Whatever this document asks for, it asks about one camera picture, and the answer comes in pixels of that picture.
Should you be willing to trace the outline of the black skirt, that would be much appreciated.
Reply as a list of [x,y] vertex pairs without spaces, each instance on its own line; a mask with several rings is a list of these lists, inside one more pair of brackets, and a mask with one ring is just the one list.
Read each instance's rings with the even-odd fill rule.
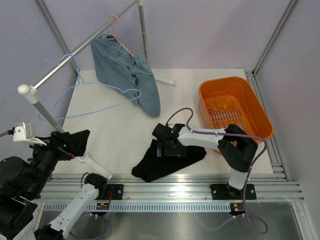
[[157,144],[153,141],[142,160],[132,168],[131,174],[150,183],[189,167],[205,158],[206,150],[199,146],[188,146],[187,156],[158,157]]

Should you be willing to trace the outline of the blue wire hanger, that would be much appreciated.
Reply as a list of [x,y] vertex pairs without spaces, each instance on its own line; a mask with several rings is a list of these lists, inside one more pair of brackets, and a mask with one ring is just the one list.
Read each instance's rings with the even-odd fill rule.
[[124,105],[124,104],[129,103],[129,102],[134,102],[135,100],[138,100],[141,97],[141,91],[138,90],[138,89],[129,88],[129,89],[126,89],[126,90],[121,90],[118,87],[111,86],[111,85],[108,85],[108,84],[104,84],[104,83],[101,83],[101,82],[96,82],[96,81],[85,82],[83,77],[82,77],[82,75],[81,75],[79,58],[77,56],[73,55],[73,54],[68,53],[68,54],[65,54],[61,58],[61,60],[64,60],[67,57],[71,57],[71,58],[76,60],[76,69],[75,69],[76,73],[77,73],[76,83],[75,83],[74,86],[69,87],[62,94],[62,96],[57,100],[57,102],[53,105],[53,107],[48,110],[48,112],[51,112],[51,111],[56,109],[57,104],[63,99],[63,97],[68,93],[69,90],[73,90],[73,94],[74,94],[74,93],[79,93],[80,92],[79,89],[82,89],[82,95],[81,95],[81,98],[79,98],[80,103],[89,102],[91,100],[90,92],[89,92],[90,89],[87,88],[87,86],[89,86],[89,85],[100,85],[100,86],[103,86],[103,87],[106,87],[106,88],[111,88],[111,89],[117,90],[118,92],[120,92],[122,94],[127,93],[127,92],[135,92],[135,95],[134,95],[134,97],[129,98],[126,101],[123,101],[123,102],[120,102],[120,103],[117,103],[117,104],[114,104],[114,105],[111,105],[111,106],[108,106],[108,107],[105,107],[105,108],[102,108],[102,109],[98,109],[98,110],[91,111],[91,112],[86,112],[86,113],[81,113],[81,114],[77,114],[77,115],[72,115],[72,116],[59,117],[59,118],[55,118],[54,120],[65,120],[65,119],[72,119],[72,118],[87,116],[87,115],[91,115],[91,114],[96,114],[96,113],[99,113],[99,112],[102,112],[102,111],[106,111],[106,110],[111,109],[111,108],[115,108],[115,107]]

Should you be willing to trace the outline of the pink wire hanger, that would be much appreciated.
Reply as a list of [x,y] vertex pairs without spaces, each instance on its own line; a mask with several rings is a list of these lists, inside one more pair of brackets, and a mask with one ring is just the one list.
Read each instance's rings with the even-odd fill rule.
[[137,16],[116,16],[111,14],[110,20],[114,20],[113,34],[115,37],[134,55],[143,54],[144,46],[140,27],[140,21]]

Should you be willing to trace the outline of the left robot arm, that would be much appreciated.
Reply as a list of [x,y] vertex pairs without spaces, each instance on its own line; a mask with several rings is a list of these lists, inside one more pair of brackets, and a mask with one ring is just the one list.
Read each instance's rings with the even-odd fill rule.
[[49,137],[31,144],[30,163],[12,156],[0,162],[0,234],[7,240],[65,240],[72,227],[95,199],[108,194],[108,179],[90,173],[77,196],[58,217],[42,228],[32,231],[32,220],[38,205],[34,202],[59,161],[82,157],[90,131],[51,132]]

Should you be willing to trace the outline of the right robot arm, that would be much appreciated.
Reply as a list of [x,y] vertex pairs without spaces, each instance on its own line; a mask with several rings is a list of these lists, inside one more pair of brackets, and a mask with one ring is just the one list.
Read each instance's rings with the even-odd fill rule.
[[235,124],[226,129],[192,129],[177,123],[173,127],[157,124],[152,132],[156,138],[157,156],[181,159],[188,156],[187,147],[209,148],[220,152],[230,166],[226,184],[212,184],[212,197],[236,200],[243,197],[246,178],[258,144]]

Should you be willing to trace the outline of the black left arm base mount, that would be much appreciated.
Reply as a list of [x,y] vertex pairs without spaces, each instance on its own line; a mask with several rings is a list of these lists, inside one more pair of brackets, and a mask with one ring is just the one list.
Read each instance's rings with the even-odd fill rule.
[[96,200],[109,201],[122,200],[124,193],[123,184],[105,184],[100,190]]

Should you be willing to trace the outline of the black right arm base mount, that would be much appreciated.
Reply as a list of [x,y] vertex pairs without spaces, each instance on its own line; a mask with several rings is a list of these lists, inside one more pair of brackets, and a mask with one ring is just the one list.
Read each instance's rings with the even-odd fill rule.
[[[216,183],[210,186],[213,200],[243,200],[244,189],[238,190],[227,183]],[[245,199],[256,200],[256,190],[253,184],[247,184],[245,188]]]

